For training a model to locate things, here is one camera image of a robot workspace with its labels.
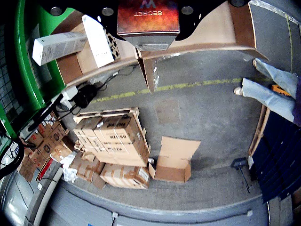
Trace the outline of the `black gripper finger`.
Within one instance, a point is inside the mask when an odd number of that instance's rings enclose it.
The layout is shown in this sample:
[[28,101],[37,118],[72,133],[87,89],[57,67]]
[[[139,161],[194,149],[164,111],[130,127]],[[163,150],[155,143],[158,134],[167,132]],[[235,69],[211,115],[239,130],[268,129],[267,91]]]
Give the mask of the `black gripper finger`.
[[180,34],[176,40],[250,40],[247,0],[179,0]]
[[117,35],[118,0],[42,0],[41,6],[53,16],[72,8],[98,21],[113,37],[123,40]]

